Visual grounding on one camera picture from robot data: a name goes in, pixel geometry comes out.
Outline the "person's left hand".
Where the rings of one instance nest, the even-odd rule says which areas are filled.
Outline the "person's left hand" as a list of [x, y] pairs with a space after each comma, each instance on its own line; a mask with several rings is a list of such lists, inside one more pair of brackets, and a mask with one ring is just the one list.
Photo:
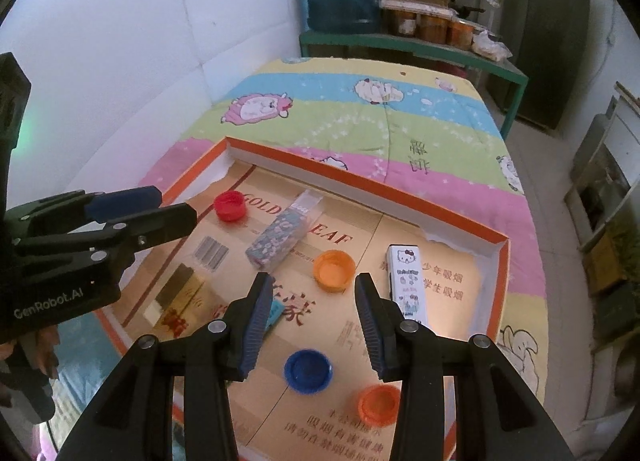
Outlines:
[[1, 344], [1, 406], [16, 407], [30, 423], [49, 421], [55, 413], [50, 381], [58, 378], [58, 327], [29, 332]]

